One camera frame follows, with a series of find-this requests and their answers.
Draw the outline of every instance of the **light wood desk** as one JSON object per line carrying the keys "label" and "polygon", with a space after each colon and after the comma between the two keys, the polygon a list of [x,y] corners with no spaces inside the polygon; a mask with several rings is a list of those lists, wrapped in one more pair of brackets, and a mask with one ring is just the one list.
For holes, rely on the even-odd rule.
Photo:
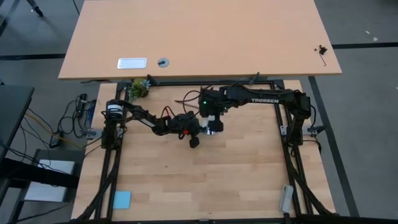
{"label": "light wood desk", "polygon": [[[323,56],[314,49],[328,51]],[[117,69],[146,58],[145,69]],[[157,61],[168,58],[160,68]],[[340,74],[313,0],[85,1],[61,79]]]}
{"label": "light wood desk", "polygon": [[[296,80],[285,81],[285,87],[301,90]],[[174,100],[192,89],[198,86],[151,87],[147,98],[134,103],[152,114],[160,115],[166,105],[176,114],[183,113]],[[115,92],[116,84],[101,85],[92,127],[103,128],[100,111]],[[114,210],[113,220],[282,217],[281,189],[289,181],[274,106],[231,108],[222,121],[224,132],[199,135],[196,149],[189,148],[189,138],[181,141],[175,134],[156,136],[140,122],[127,123],[116,189],[132,192],[131,206]],[[99,144],[88,146],[87,151]],[[79,216],[97,193],[104,152],[100,148],[93,151],[83,163],[72,218]],[[317,145],[305,142],[300,152],[308,186],[327,209],[334,211]]]}

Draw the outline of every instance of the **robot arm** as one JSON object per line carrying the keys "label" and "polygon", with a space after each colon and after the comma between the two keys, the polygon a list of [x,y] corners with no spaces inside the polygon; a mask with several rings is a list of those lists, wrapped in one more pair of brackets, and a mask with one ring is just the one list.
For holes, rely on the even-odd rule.
{"label": "robot arm", "polygon": [[199,113],[209,121],[208,127],[215,132],[223,131],[220,115],[231,107],[246,103],[270,103],[284,105],[294,116],[293,123],[287,129],[287,142],[301,146],[304,120],[311,117],[310,98],[298,90],[251,90],[240,84],[223,86],[219,90],[202,89],[199,97]]}
{"label": "robot arm", "polygon": [[[128,111],[130,117],[123,119],[123,113]],[[199,145],[197,134],[202,131],[198,119],[192,111],[187,114],[178,114],[171,118],[164,116],[156,118],[141,106],[133,105],[125,100],[110,100],[106,103],[105,128],[103,130],[102,147],[117,147],[116,126],[131,120],[140,121],[142,124],[150,127],[154,134],[162,136],[165,134],[178,134],[179,139],[183,139],[185,135],[191,135],[190,147],[194,148]]]}

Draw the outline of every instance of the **blue sticky note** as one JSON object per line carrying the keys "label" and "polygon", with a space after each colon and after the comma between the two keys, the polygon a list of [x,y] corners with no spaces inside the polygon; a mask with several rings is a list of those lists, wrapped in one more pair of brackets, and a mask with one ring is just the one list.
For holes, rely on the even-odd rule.
{"label": "blue sticky note", "polygon": [[113,209],[129,209],[131,192],[116,191],[114,194]]}

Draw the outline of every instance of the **black aluminum frame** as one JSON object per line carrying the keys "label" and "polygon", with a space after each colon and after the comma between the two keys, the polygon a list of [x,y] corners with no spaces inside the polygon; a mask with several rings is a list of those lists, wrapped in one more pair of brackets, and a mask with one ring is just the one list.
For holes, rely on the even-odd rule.
{"label": "black aluminum frame", "polygon": [[[156,80],[154,80],[152,77],[149,76],[149,80],[152,80],[151,83],[152,85],[155,86],[191,86],[191,85],[229,85],[229,84],[233,84],[236,82],[240,82],[244,85],[248,85],[250,84],[250,82],[252,80],[248,80],[248,79],[237,79],[237,80],[210,80],[210,81],[204,81],[204,80],[167,80],[167,81],[162,81],[162,82],[158,82]],[[118,87],[117,87],[117,91],[116,91],[116,99],[120,99],[121,96],[121,91],[129,86],[130,83],[118,83]],[[258,78],[258,80],[256,80],[255,85],[270,85],[270,88],[275,90],[275,89],[283,89],[284,88],[284,82],[283,80],[267,80],[267,78]],[[320,113],[323,113],[321,115],[322,121],[325,119],[325,117],[327,118],[327,114],[325,114],[325,109],[324,109],[324,105],[322,102],[322,97],[320,96],[320,93],[316,90],[319,90],[317,87],[317,84],[315,82],[315,87],[312,86],[313,90],[314,90],[314,95],[315,95],[315,100],[318,103],[318,107],[322,106],[323,109],[320,109]],[[125,100],[128,100],[128,95],[127,93],[125,94],[124,97]],[[283,123],[283,119],[282,119],[282,113],[280,112],[280,107],[281,105],[274,105],[275,106],[275,112],[277,114],[277,124],[278,124],[278,128],[282,125],[284,125]],[[285,119],[287,124],[286,125],[290,125],[292,122],[292,118],[290,115],[290,112],[284,108],[285,110]],[[326,126],[327,129],[330,130],[329,133],[333,133],[333,130],[331,130],[331,126],[330,123],[328,123],[328,125]],[[284,158],[285,158],[285,163],[286,163],[286,167],[287,167],[287,174],[288,174],[288,178],[289,178],[289,184],[294,188],[294,194],[292,197],[292,203],[294,206],[294,212],[295,212],[295,216],[296,218],[290,218],[288,213],[284,214],[284,218],[257,218],[257,219],[230,219],[230,220],[164,220],[164,221],[125,221],[125,222],[112,222],[112,214],[113,214],[113,198],[114,198],[114,194],[116,191],[116,184],[117,184],[117,174],[118,174],[118,168],[116,169],[116,175],[112,180],[111,183],[111,190],[110,190],[110,195],[109,195],[109,201],[108,201],[108,207],[107,207],[107,214],[106,214],[106,218],[100,218],[101,217],[101,208],[102,208],[102,199],[100,200],[100,202],[97,204],[96,206],[96,210],[95,210],[95,220],[98,223],[295,223],[295,222],[304,222],[304,221],[308,221],[309,223],[314,223],[319,222],[319,220],[323,220],[325,219],[326,222],[328,220],[328,218],[331,217],[331,215],[313,215],[313,204],[310,201],[310,195],[307,195],[305,193],[305,191],[303,190],[303,194],[304,194],[304,201],[305,201],[305,211],[306,213],[302,212],[302,208],[300,207],[300,202],[299,202],[299,198],[297,195],[297,186],[295,181],[297,179],[295,179],[294,175],[292,172],[289,172],[289,169],[292,168],[292,158],[290,156],[289,153],[289,149],[288,147],[285,145],[285,141],[284,141],[284,137],[280,131],[280,140],[282,143],[282,150],[284,152]],[[109,166],[109,160],[111,158],[111,150],[110,149],[105,149],[106,153],[105,153],[105,157],[104,157],[104,166],[103,166],[103,171],[102,171],[102,175],[101,175],[101,185],[103,184],[104,180],[107,178],[107,173],[108,173],[108,166]],[[302,165],[302,160],[300,157],[300,150],[299,147],[294,147],[293,152],[295,154],[295,162],[297,165],[297,174],[298,177],[301,180],[302,183],[304,183],[305,185],[307,185],[306,180],[305,180],[305,173],[304,173],[304,169],[303,169],[303,165]],[[119,148],[119,150],[116,150],[116,156],[115,156],[115,163],[117,165],[119,165],[120,162],[120,157],[121,157],[121,147]],[[349,193],[351,193],[352,196],[352,192],[351,189],[349,187],[349,183],[346,183],[346,188],[349,189]],[[351,203],[349,204],[349,207],[351,207],[350,212],[352,212],[352,210],[357,210],[355,203]],[[337,220],[341,221],[342,223],[345,223],[345,221],[347,221],[347,223],[349,223],[350,218],[351,217],[341,217],[342,219],[339,219],[339,217],[337,218]],[[90,223],[93,220],[79,220],[77,221],[77,223]],[[382,220],[382,219],[377,219],[377,221],[381,222],[381,223],[389,223],[390,220]]]}

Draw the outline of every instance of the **succulent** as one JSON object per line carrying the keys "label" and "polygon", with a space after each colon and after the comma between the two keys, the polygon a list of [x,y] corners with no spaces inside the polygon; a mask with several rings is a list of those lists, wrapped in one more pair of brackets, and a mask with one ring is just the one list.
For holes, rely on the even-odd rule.
{"label": "succulent", "polygon": [[130,101],[133,101],[136,98],[147,96],[149,92],[149,87],[150,87],[149,80],[136,78],[129,89]]}

